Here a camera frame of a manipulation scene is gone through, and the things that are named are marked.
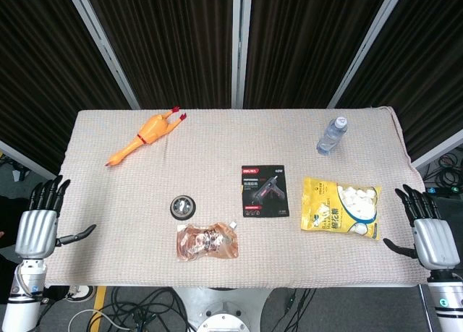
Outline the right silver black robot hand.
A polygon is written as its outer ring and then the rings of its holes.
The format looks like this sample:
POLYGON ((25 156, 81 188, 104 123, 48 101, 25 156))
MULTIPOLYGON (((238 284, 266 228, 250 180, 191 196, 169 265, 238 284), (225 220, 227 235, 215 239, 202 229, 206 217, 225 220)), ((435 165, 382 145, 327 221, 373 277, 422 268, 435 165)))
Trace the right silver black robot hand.
POLYGON ((442 218, 433 198, 408 185, 396 188, 412 230, 414 247, 400 247, 385 238, 384 244, 396 254, 419 260, 429 271, 454 269, 460 257, 448 222, 442 218))

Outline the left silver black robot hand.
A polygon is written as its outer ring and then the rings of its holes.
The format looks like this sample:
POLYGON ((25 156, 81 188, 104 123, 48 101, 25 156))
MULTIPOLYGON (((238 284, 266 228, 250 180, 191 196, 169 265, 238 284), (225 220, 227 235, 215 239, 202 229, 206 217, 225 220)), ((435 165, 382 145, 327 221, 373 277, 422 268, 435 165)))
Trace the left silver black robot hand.
POLYGON ((23 260, 42 260, 57 247, 79 242, 90 236, 96 225, 63 237, 57 236, 61 208, 70 181, 62 175, 38 184, 30 195, 27 210, 22 213, 15 242, 15 252, 23 260))

